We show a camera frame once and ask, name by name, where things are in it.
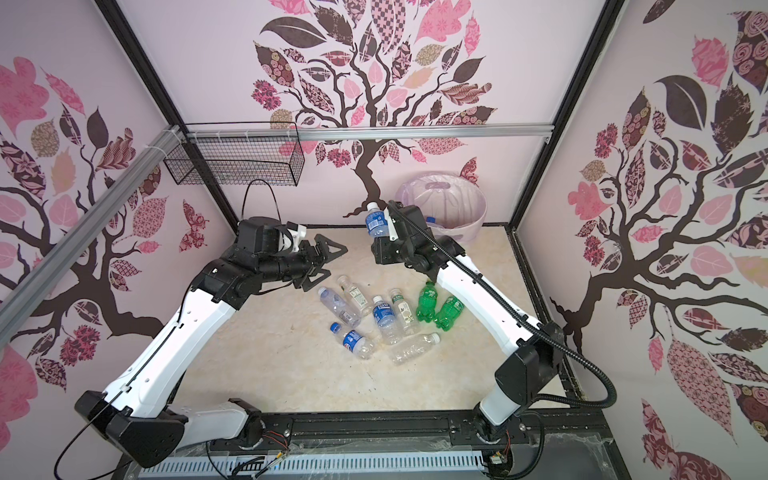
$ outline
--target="bottle with blue label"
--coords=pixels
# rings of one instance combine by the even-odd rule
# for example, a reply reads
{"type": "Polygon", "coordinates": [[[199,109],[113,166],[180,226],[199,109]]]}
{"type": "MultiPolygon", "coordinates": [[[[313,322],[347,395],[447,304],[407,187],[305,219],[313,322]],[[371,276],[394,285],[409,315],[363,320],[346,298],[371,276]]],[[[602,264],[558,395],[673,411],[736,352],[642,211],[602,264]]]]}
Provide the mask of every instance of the bottle with blue label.
{"type": "Polygon", "coordinates": [[[328,307],[328,310],[332,311],[339,320],[349,325],[350,328],[355,328],[360,324],[360,315],[352,308],[344,299],[333,289],[325,288],[321,286],[317,290],[317,294],[320,296],[320,301],[323,305],[328,307]]]}
{"type": "Polygon", "coordinates": [[[379,204],[376,202],[371,202],[366,206],[366,208],[368,208],[368,217],[366,217],[368,235],[373,238],[388,237],[389,225],[386,223],[384,212],[379,210],[379,204]]]}
{"type": "Polygon", "coordinates": [[[331,332],[336,336],[339,343],[344,345],[344,348],[348,349],[359,358],[367,360],[373,355],[373,343],[355,330],[342,326],[338,322],[334,322],[331,324],[331,332]]]}
{"type": "Polygon", "coordinates": [[[403,338],[402,324],[389,305],[380,296],[373,297],[373,319],[379,326],[382,341],[387,345],[394,345],[403,338]]]}

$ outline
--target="trash can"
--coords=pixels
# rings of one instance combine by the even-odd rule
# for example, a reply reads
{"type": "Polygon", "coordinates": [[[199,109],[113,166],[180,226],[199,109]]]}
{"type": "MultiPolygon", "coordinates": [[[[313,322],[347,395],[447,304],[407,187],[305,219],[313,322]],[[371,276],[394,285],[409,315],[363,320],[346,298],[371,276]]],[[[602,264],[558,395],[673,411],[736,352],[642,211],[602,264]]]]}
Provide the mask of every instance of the trash can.
{"type": "Polygon", "coordinates": [[[422,211],[435,237],[448,235],[459,243],[477,236],[488,205],[485,195],[471,181],[453,174],[426,173],[405,182],[395,199],[403,205],[416,205],[422,211]]]}

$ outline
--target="wall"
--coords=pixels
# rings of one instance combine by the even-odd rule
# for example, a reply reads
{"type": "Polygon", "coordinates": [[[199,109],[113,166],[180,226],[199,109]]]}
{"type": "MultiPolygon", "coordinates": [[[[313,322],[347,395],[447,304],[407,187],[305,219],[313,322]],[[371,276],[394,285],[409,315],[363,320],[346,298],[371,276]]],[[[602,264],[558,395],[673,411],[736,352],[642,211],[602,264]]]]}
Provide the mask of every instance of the wall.
{"type": "MultiPolygon", "coordinates": [[[[295,120],[304,128],[549,123],[602,4],[176,0],[122,8],[185,121],[295,120]]],[[[285,218],[362,223],[363,207],[391,199],[404,180],[424,170],[460,173],[474,158],[490,204],[486,220],[508,221],[540,144],[539,137],[304,142],[298,188],[275,190],[285,218]]],[[[245,187],[225,191],[239,207],[245,187]]],[[[271,213],[269,192],[251,191],[247,211],[271,213]]]]}
{"type": "MultiPolygon", "coordinates": [[[[90,1],[6,2],[0,13],[1,299],[165,122],[90,1]]],[[[0,353],[3,477],[52,477],[84,425],[80,394],[133,361],[231,240],[203,187],[176,186],[164,167],[144,182],[0,353]]],[[[89,429],[60,473],[90,478],[118,458],[89,429]]]]}
{"type": "Polygon", "coordinates": [[[765,11],[630,2],[521,226],[633,478],[765,477],[765,11]]]}

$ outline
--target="bottle in trash can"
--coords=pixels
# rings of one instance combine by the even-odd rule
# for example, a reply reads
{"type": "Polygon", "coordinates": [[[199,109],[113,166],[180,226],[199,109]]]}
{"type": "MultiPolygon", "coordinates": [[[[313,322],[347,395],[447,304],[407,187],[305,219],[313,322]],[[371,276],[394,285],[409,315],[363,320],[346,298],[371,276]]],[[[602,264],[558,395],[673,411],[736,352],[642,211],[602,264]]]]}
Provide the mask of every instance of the bottle in trash can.
{"type": "Polygon", "coordinates": [[[462,314],[463,310],[464,303],[462,303],[455,296],[451,295],[448,297],[445,303],[442,304],[442,308],[435,318],[435,325],[437,325],[438,328],[445,330],[446,332],[449,331],[458,316],[462,314]]]}
{"type": "Polygon", "coordinates": [[[354,353],[363,360],[371,358],[373,355],[373,343],[366,337],[360,335],[349,327],[342,326],[338,322],[331,324],[331,332],[344,345],[344,348],[354,353]]]}
{"type": "Polygon", "coordinates": [[[440,335],[437,333],[414,335],[389,349],[389,358],[395,365],[402,365],[417,356],[424,355],[438,343],[440,343],[440,335]]]}
{"type": "Polygon", "coordinates": [[[340,276],[337,282],[339,282],[339,286],[349,303],[360,310],[360,316],[363,318],[368,316],[371,310],[373,310],[373,302],[368,300],[368,297],[362,292],[359,285],[352,283],[347,275],[340,276]]]}
{"type": "Polygon", "coordinates": [[[395,307],[395,315],[402,322],[402,332],[408,335],[418,333],[421,329],[419,327],[419,321],[413,315],[411,306],[406,302],[406,299],[402,296],[402,292],[399,288],[393,288],[389,291],[389,295],[392,297],[392,306],[395,307]]]}
{"type": "Polygon", "coordinates": [[[416,309],[416,317],[423,322],[431,322],[435,319],[435,306],[437,306],[437,290],[435,283],[427,280],[427,284],[419,294],[419,308],[416,309]]]}
{"type": "Polygon", "coordinates": [[[379,326],[382,341],[394,345],[402,340],[402,324],[395,317],[392,307],[380,295],[373,297],[373,319],[379,326]]]}
{"type": "Polygon", "coordinates": [[[366,206],[368,209],[368,217],[366,217],[366,227],[368,227],[368,235],[373,238],[376,237],[388,237],[389,225],[384,218],[384,212],[379,210],[379,204],[371,202],[366,206]]]}
{"type": "Polygon", "coordinates": [[[327,306],[328,310],[338,316],[342,322],[349,325],[350,328],[358,326],[360,323],[360,316],[354,309],[350,308],[347,302],[345,302],[338,293],[334,292],[333,289],[321,286],[320,289],[317,290],[317,294],[320,296],[320,301],[323,302],[323,305],[327,306]]]}

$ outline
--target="black mesh basket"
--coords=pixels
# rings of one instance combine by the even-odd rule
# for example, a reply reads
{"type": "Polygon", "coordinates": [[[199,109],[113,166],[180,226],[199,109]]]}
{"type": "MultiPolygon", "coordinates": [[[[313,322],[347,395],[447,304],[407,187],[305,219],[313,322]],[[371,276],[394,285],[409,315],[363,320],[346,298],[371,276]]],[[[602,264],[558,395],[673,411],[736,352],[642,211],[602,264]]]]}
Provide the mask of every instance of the black mesh basket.
{"type": "Polygon", "coordinates": [[[280,132],[268,136],[188,134],[187,142],[178,145],[165,158],[165,166],[174,181],[179,185],[204,183],[192,161],[193,157],[199,157],[210,169],[213,180],[221,185],[248,184],[254,179],[270,185],[298,185],[304,167],[304,152],[296,124],[249,123],[267,123],[271,128],[278,125],[280,132]]]}

